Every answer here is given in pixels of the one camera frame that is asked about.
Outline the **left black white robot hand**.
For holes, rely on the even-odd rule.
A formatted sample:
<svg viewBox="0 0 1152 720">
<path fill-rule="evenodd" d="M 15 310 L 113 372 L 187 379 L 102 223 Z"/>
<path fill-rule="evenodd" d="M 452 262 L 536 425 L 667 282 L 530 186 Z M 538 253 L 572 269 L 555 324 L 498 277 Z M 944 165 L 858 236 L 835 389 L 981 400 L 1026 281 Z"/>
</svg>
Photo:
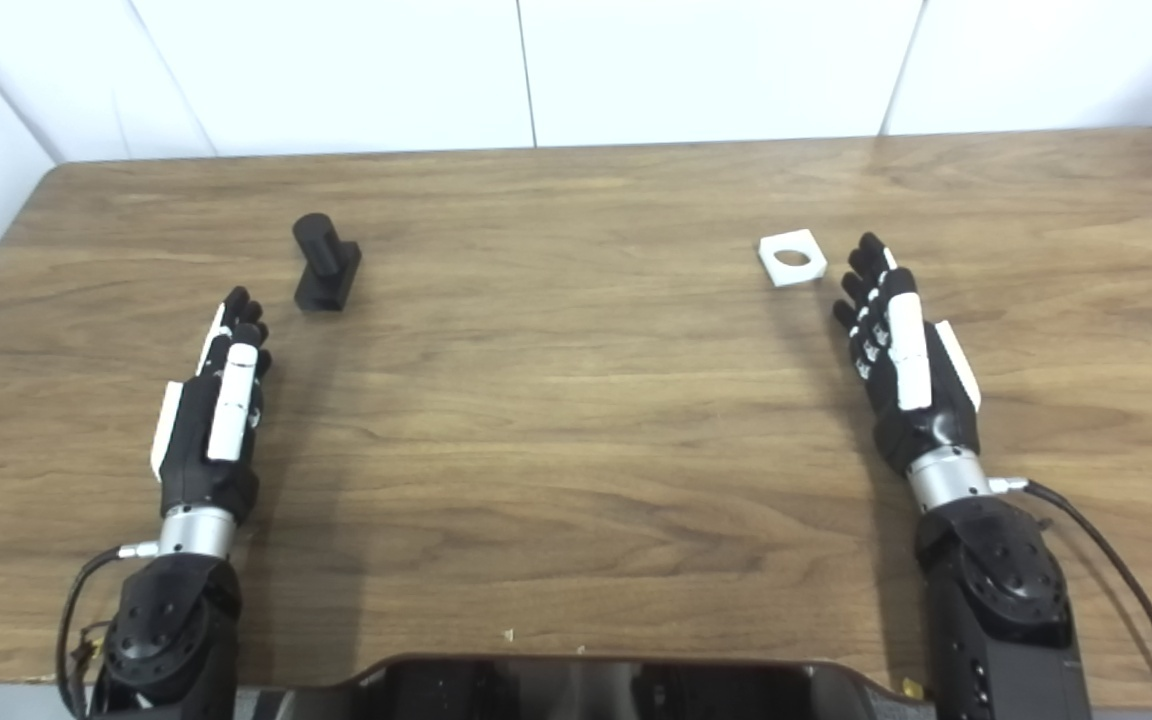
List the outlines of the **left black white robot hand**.
<svg viewBox="0 0 1152 720">
<path fill-rule="evenodd" d="M 250 520 L 260 479 L 253 450 L 264 414 L 262 381 L 273 364 L 260 302 L 234 287 L 212 316 L 195 374 L 166 386 L 150 465 L 161 518 L 184 507 Z"/>
</svg>

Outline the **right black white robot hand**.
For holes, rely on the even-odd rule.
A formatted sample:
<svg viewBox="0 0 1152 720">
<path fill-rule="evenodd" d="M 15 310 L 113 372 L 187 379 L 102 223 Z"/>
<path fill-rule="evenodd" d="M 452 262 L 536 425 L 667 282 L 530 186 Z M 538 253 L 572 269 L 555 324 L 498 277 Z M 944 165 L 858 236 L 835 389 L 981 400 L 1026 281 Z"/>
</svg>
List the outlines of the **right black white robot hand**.
<svg viewBox="0 0 1152 720">
<path fill-rule="evenodd" d="M 867 393 L 879 455 L 897 473 L 932 450 L 980 450 L 980 388 L 950 323 L 932 323 L 911 270 L 872 232 L 850 252 L 833 314 Z"/>
</svg>

